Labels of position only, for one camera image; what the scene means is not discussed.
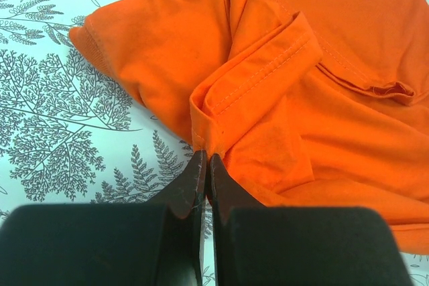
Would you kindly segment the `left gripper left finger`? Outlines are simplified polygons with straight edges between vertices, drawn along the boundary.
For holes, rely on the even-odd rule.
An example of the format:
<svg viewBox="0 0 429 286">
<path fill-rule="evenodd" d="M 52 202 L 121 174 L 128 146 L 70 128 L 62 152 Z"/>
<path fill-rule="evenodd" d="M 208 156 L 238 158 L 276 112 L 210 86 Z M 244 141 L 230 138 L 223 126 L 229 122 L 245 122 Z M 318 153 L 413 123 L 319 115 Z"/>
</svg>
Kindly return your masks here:
<svg viewBox="0 0 429 286">
<path fill-rule="evenodd" d="M 144 203 L 40 204 L 1 225 L 2 285 L 201 285 L 207 156 Z"/>
</svg>

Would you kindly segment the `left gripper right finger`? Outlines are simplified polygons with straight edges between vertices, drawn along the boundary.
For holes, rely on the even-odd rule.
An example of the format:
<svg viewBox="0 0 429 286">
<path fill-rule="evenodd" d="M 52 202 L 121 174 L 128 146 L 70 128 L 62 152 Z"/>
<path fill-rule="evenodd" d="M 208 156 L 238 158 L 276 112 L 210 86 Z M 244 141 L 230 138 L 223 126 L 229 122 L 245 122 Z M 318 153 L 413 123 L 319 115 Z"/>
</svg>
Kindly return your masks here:
<svg viewBox="0 0 429 286">
<path fill-rule="evenodd" d="M 217 285 L 411 285 L 393 234 L 362 207 L 266 207 L 210 161 Z"/>
</svg>

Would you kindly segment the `orange t-shirt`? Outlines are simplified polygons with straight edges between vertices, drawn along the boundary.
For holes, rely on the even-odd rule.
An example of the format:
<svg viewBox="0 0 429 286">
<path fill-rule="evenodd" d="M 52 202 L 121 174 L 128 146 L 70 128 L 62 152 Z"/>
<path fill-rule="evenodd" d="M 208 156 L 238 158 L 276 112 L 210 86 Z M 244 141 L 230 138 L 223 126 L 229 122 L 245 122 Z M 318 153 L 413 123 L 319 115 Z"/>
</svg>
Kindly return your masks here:
<svg viewBox="0 0 429 286">
<path fill-rule="evenodd" d="M 121 0 L 76 49 L 266 206 L 364 206 L 428 253 L 426 0 Z"/>
</svg>

